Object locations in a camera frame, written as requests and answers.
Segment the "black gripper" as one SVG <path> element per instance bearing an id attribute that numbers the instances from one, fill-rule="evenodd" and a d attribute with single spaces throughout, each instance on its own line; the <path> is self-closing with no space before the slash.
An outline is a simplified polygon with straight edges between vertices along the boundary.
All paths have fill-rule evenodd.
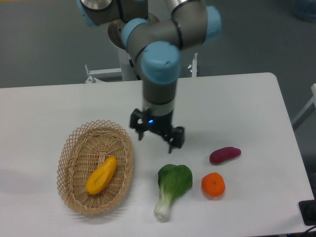
<path id="1" fill-rule="evenodd" d="M 138 134 L 141 141 L 146 131 L 161 136 L 168 144 L 168 153 L 182 148 L 185 142 L 185 128 L 172 126 L 173 111 L 163 116 L 154 116 L 151 109 L 140 111 L 135 109 L 130 115 L 129 127 Z"/>

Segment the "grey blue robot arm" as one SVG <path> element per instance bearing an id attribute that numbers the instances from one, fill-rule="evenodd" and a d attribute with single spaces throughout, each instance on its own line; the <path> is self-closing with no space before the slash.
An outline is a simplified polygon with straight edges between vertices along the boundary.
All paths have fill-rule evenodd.
<path id="1" fill-rule="evenodd" d="M 143 82 L 143 108 L 130 116 L 139 138 L 146 131 L 162 137 L 169 149 L 185 141 L 183 127 L 172 126 L 177 80 L 183 49 L 217 38 L 222 31 L 220 12 L 199 0 L 168 0 L 171 18 L 151 23 L 146 0 L 79 0 L 86 23 L 100 26 L 119 20 L 119 39 Z"/>

